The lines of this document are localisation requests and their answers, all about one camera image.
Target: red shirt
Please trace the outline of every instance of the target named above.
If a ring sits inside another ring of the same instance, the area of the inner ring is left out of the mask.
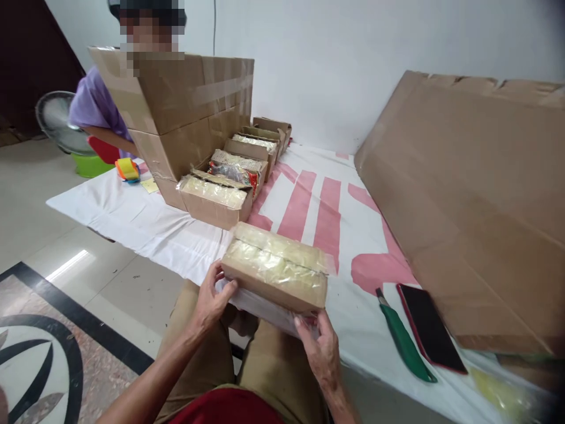
[[[255,393],[217,389],[193,400],[170,424],[284,424],[276,411]]]

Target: row of boxes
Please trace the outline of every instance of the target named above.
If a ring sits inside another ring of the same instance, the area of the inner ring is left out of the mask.
[[[180,183],[192,170],[207,171],[216,149],[264,162],[257,193],[268,181],[292,126],[268,118],[251,125],[254,60],[116,48],[90,53],[165,202],[221,228],[245,221],[253,195],[234,209],[183,192]],[[249,138],[277,147],[242,141]]]

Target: cable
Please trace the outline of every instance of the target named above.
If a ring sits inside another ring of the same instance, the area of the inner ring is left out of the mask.
[[[212,54],[216,56],[216,0],[214,0],[214,44],[212,46]]]

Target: green utility knife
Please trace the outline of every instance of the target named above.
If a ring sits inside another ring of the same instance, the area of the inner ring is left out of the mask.
[[[381,289],[377,289],[377,297],[384,317],[387,319],[388,329],[393,336],[394,344],[408,369],[420,380],[437,383],[437,378],[426,368],[408,331],[406,331],[396,311],[388,305]]]

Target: red smartphone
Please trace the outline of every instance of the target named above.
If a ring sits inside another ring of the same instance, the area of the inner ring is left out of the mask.
[[[430,294],[403,284],[396,288],[422,355],[433,365],[468,374]]]

